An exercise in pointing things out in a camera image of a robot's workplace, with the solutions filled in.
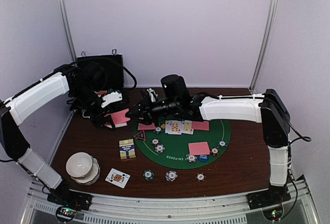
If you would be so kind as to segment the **red card being dealt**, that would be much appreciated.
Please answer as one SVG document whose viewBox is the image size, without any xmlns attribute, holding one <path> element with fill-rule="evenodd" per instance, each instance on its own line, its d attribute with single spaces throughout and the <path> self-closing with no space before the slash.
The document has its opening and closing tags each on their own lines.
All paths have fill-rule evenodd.
<svg viewBox="0 0 330 224">
<path fill-rule="evenodd" d="M 138 124 L 138 128 L 137 130 L 141 131 L 141 130 L 155 130 L 156 126 L 154 124 L 151 125 L 145 125 L 145 124 Z"/>
</svg>

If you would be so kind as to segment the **red backed card deck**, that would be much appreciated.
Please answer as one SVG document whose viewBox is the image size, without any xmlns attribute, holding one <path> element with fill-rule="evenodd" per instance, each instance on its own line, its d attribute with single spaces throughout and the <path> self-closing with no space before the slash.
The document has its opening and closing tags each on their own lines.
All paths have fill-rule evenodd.
<svg viewBox="0 0 330 224">
<path fill-rule="evenodd" d="M 107 114 L 106 117 L 111 116 L 115 128 L 124 127 L 127 126 L 127 123 L 130 121 L 130 118 L 126 117 L 128 111 L 129 109 L 124 109 L 119 112 Z"/>
</svg>

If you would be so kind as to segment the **green chips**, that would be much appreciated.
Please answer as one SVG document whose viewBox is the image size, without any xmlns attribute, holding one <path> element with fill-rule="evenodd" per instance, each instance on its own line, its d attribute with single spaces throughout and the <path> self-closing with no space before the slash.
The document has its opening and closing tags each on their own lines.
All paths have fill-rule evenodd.
<svg viewBox="0 0 330 224">
<path fill-rule="evenodd" d="M 225 142 L 225 141 L 219 141 L 218 142 L 218 146 L 221 147 L 221 148 L 227 147 L 227 142 Z"/>
<path fill-rule="evenodd" d="M 155 130 L 154 130 L 154 133 L 159 134 L 161 131 L 162 131 L 161 127 L 156 127 Z"/>
</svg>

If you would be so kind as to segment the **triangular all-in button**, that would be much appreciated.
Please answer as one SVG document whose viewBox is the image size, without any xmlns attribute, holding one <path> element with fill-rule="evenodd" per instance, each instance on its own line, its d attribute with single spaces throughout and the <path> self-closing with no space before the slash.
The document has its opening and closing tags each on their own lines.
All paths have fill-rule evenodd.
<svg viewBox="0 0 330 224">
<path fill-rule="evenodd" d="M 133 136 L 134 139 L 141 140 L 141 141 L 146 141 L 146 136 L 145 136 L 145 131 L 141 130 L 137 134 Z"/>
</svg>

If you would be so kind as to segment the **orange chips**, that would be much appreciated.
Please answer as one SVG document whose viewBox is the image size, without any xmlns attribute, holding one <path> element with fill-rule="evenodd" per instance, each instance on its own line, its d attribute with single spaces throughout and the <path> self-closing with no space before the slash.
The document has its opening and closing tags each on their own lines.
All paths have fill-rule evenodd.
<svg viewBox="0 0 330 224">
<path fill-rule="evenodd" d="M 154 139 L 151 140 L 151 145 L 153 145 L 153 146 L 157 146 L 157 145 L 159 145 L 159 144 L 160 144 L 160 140 L 159 140 L 159 139 L 154 138 Z"/>
<path fill-rule="evenodd" d="M 212 156 L 218 156 L 219 155 L 219 149 L 217 148 L 217 147 L 213 147 L 213 148 L 211 148 L 211 151 L 210 151 L 210 154 L 212 155 Z"/>
</svg>

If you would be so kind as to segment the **blue white chips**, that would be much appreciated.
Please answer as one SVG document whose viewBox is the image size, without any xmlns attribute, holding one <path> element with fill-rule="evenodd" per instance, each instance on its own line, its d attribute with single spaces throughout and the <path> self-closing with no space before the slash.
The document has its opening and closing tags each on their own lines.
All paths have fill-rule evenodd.
<svg viewBox="0 0 330 224">
<path fill-rule="evenodd" d="M 165 151 L 165 146 L 163 144 L 159 144 L 155 146 L 155 151 L 156 153 L 163 153 Z"/>
<path fill-rule="evenodd" d="M 192 155 L 192 154 L 187 154 L 186 155 L 186 160 L 189 162 L 189 163 L 193 163 L 196 161 L 196 156 Z"/>
</svg>

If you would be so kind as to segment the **green poker chip stack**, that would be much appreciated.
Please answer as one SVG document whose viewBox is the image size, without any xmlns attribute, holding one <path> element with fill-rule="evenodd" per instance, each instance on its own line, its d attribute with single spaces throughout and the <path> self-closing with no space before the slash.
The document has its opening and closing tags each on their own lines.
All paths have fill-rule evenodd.
<svg viewBox="0 0 330 224">
<path fill-rule="evenodd" d="M 153 171 L 145 170 L 144 173 L 143 173 L 143 177 L 144 177 L 145 180 L 151 181 L 151 180 L 154 179 L 155 175 L 154 175 Z"/>
</svg>

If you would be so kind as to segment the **blue white poker chip stack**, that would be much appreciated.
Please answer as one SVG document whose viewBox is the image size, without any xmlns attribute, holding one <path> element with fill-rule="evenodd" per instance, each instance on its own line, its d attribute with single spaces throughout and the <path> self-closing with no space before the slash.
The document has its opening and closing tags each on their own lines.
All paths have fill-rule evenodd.
<svg viewBox="0 0 330 224">
<path fill-rule="evenodd" d="M 175 181 L 177 177 L 178 177 L 178 173 L 174 170 L 170 170 L 165 174 L 165 179 L 169 182 Z"/>
</svg>

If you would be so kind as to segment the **blue small blind button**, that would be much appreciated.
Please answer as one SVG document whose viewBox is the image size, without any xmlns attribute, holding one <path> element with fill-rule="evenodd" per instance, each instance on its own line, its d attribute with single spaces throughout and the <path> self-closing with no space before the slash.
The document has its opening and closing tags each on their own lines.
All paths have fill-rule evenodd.
<svg viewBox="0 0 330 224">
<path fill-rule="evenodd" d="M 200 162 L 207 162 L 209 160 L 209 155 L 199 155 L 199 156 L 197 156 L 197 159 Z"/>
</svg>

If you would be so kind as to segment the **orange black poker chip stack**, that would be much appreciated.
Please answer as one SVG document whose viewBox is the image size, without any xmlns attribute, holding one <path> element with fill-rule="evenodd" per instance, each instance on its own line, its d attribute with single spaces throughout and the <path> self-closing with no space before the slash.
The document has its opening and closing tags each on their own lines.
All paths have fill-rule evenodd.
<svg viewBox="0 0 330 224">
<path fill-rule="evenodd" d="M 198 182 L 203 182 L 206 179 L 206 176 L 203 173 L 198 173 L 195 178 Z"/>
</svg>

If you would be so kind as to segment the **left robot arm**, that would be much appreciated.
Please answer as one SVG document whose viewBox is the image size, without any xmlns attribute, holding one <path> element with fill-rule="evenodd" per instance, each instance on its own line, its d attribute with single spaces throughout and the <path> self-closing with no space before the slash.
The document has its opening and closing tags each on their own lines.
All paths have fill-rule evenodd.
<svg viewBox="0 0 330 224">
<path fill-rule="evenodd" d="M 112 91 L 98 96 L 96 81 L 103 72 L 97 64 L 91 65 L 89 71 L 73 63 L 64 64 L 1 102 L 1 144 L 7 156 L 39 179 L 62 205 L 70 205 L 74 201 L 73 192 L 69 190 L 66 180 L 33 151 L 19 126 L 42 106 L 66 93 L 88 111 L 95 127 L 103 128 L 107 123 L 113 126 L 111 105 L 121 101 L 122 94 Z"/>
</svg>

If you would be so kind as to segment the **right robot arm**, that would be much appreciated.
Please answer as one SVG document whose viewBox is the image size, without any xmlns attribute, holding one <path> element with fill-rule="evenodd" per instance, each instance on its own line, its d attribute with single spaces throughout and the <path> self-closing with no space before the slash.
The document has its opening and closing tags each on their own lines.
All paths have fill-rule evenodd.
<svg viewBox="0 0 330 224">
<path fill-rule="evenodd" d="M 149 93 L 126 116 L 133 121 L 150 125 L 160 118 L 177 116 L 191 121 L 243 120 L 262 124 L 263 140 L 270 155 L 270 183 L 264 199 L 277 203 L 286 193 L 289 167 L 290 115 L 273 89 L 250 96 L 214 96 L 188 91 L 165 91 L 165 98 L 152 101 Z"/>
</svg>

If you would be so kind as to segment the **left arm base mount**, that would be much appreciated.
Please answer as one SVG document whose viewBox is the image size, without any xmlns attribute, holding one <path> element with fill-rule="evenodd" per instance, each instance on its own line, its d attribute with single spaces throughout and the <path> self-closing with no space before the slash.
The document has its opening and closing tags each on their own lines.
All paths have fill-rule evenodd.
<svg viewBox="0 0 330 224">
<path fill-rule="evenodd" d="M 68 206 L 78 211 L 88 211 L 92 203 L 92 198 L 93 196 L 87 193 L 70 191 L 69 197 L 66 199 L 64 199 L 64 197 L 56 197 L 54 194 L 50 193 L 47 196 L 47 201 Z"/>
</svg>

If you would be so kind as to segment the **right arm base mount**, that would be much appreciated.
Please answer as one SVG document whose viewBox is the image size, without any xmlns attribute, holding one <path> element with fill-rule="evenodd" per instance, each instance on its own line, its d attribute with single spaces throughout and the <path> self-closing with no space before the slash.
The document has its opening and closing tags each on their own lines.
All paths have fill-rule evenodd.
<svg viewBox="0 0 330 224">
<path fill-rule="evenodd" d="M 265 208 L 272 205 L 281 204 L 291 199 L 288 192 L 280 193 L 270 189 L 260 192 L 249 193 L 246 196 L 250 210 Z"/>
</svg>

